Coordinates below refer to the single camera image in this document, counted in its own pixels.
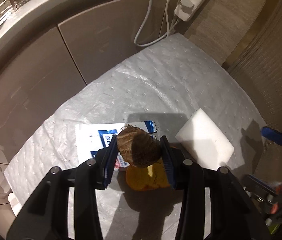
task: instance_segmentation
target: blue and white package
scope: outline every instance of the blue and white package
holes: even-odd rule
[[[112,136],[119,134],[127,124],[139,127],[149,134],[157,132],[154,121],[131,123],[105,123],[105,124],[77,124],[75,126],[76,146],[79,164],[93,158],[97,151],[109,146]],[[115,164],[115,170],[127,168],[130,164],[125,162],[121,154]]]

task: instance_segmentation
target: gray cabinet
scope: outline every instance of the gray cabinet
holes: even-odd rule
[[[85,87],[58,29],[52,28],[0,73],[0,163],[9,163],[35,130]]]
[[[139,44],[159,37],[167,0],[153,0]],[[87,84],[141,50],[134,37],[149,0],[115,0],[88,9],[59,24],[61,34]]]

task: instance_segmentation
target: beige wall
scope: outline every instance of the beige wall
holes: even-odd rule
[[[282,0],[229,72],[267,125],[282,131]],[[272,186],[282,182],[282,147],[266,142],[255,175]]]
[[[220,65],[254,22],[265,0],[207,0],[193,19],[176,30]]]

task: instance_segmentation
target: screw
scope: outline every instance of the screw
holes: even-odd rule
[[[226,167],[220,167],[220,172],[223,174],[227,174],[228,173],[228,169]]]
[[[92,165],[96,164],[96,162],[97,162],[97,161],[96,161],[95,159],[88,159],[88,160],[87,160],[87,165],[88,165],[88,166],[92,166]]]
[[[193,164],[193,161],[191,161],[190,159],[184,159],[183,164],[187,166],[191,166]]]
[[[267,226],[270,226],[271,223],[272,223],[272,220],[271,220],[270,218],[267,218],[267,219],[266,219],[266,225],[267,225]]]
[[[51,171],[52,174],[58,173],[60,170],[61,170],[61,169],[60,169],[60,167],[58,167],[58,166],[54,166],[54,167],[52,167],[52,168],[50,169],[50,171]]]
[[[273,195],[268,195],[267,196],[267,200],[270,202],[270,203],[272,203],[272,201],[273,201]]]

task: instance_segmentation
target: white eraser block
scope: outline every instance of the white eraser block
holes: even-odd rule
[[[180,129],[176,139],[201,167],[215,171],[228,163],[234,150],[226,136],[201,108]]]

